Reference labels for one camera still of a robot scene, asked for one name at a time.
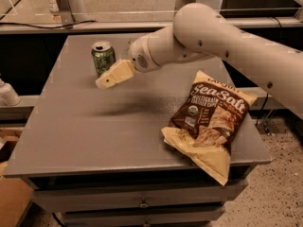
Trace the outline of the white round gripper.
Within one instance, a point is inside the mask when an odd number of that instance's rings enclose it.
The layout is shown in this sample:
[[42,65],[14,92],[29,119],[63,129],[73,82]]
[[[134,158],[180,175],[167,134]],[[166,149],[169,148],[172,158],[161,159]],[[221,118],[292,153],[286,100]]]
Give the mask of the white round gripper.
[[96,80],[97,87],[99,89],[110,88],[128,80],[134,76],[135,69],[141,73],[157,70],[158,65],[152,59],[148,41],[149,36],[146,35],[132,42],[128,50],[130,61],[116,61]]

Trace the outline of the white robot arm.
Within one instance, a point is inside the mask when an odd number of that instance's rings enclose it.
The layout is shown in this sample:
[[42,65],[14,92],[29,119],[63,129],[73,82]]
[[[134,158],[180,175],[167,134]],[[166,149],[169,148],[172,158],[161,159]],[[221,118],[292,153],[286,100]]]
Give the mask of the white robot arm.
[[133,43],[128,58],[115,62],[97,80],[109,88],[135,73],[171,63],[215,56],[233,66],[284,107],[303,117],[303,52],[247,33],[211,7],[191,3],[180,8],[171,25]]

